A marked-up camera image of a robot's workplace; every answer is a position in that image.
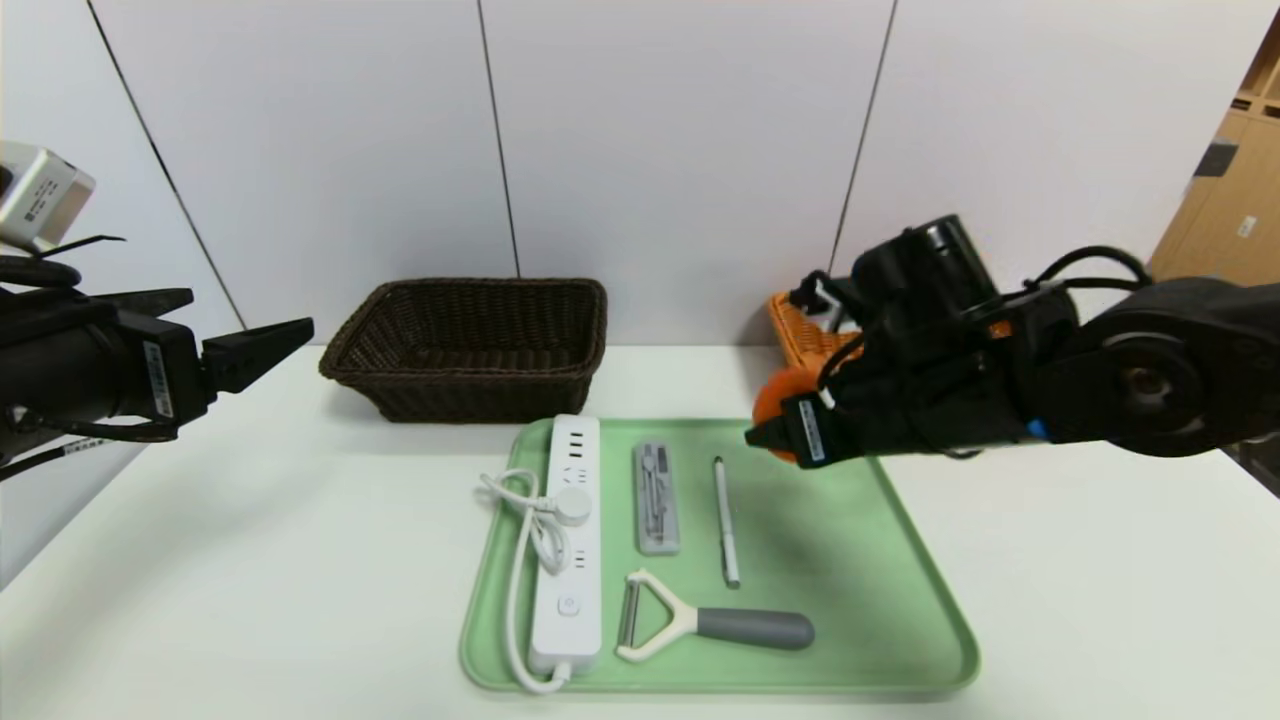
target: table surface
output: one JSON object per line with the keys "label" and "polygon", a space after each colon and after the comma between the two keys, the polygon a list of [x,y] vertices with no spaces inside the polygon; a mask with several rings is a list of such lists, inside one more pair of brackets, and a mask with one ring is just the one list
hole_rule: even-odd
{"label": "table surface", "polygon": [[[481,691],[457,651],[476,477],[518,428],[388,424],[320,351],[143,452],[0,592],[4,720],[1280,715],[1280,502],[1220,452],[1105,443],[886,459],[982,646],[954,696]],[[584,411],[741,418],[778,363],[611,347]]]}

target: orange basket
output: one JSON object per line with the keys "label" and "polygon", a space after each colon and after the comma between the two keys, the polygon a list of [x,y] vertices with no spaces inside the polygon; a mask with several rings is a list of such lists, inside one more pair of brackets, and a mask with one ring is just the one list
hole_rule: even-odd
{"label": "orange basket", "polygon": [[[799,307],[787,302],[788,295],[780,292],[769,299],[768,307],[769,318],[773,320],[773,331],[778,336],[782,352],[787,356],[787,365],[803,368],[817,375],[832,354],[858,337],[858,333],[823,332],[818,325],[810,323]],[[849,360],[861,354],[863,348],[859,347],[849,356]]]}

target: white wall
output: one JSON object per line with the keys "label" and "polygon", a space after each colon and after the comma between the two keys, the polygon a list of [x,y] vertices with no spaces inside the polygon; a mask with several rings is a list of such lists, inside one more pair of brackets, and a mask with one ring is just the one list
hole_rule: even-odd
{"label": "white wall", "polygon": [[[6,0],[3,102],[6,140],[44,145],[88,172],[97,190],[67,240],[101,243],[60,258],[86,292],[191,287],[196,304],[169,318],[198,336],[242,329],[200,250],[79,0]],[[138,452],[116,445],[59,460],[0,484],[0,585]]]}
{"label": "white wall", "polygon": [[1009,290],[1082,245],[1149,258],[1275,10],[899,0],[835,272],[947,213]]}
{"label": "white wall", "polygon": [[250,325],[516,273],[475,0],[93,5]]}
{"label": "white wall", "polygon": [[829,261],[891,0],[484,0],[525,275],[614,343],[760,343]]}

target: white power strip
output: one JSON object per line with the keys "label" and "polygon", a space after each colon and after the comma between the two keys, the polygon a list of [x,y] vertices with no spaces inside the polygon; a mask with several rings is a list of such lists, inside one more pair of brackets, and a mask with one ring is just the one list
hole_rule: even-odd
{"label": "white power strip", "polygon": [[600,421],[582,415],[557,415],[547,464],[545,496],[576,488],[591,498],[586,523],[564,528],[568,566],[550,574],[538,566],[534,629],[529,666],[550,673],[567,662],[573,673],[590,670],[603,646],[600,585]]}

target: gray handle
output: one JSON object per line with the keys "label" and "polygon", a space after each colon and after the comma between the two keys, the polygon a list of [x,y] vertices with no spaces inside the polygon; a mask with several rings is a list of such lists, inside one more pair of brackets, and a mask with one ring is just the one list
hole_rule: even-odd
{"label": "gray handle", "polygon": [[813,623],[799,612],[699,607],[698,634],[762,647],[803,650],[813,644]]}

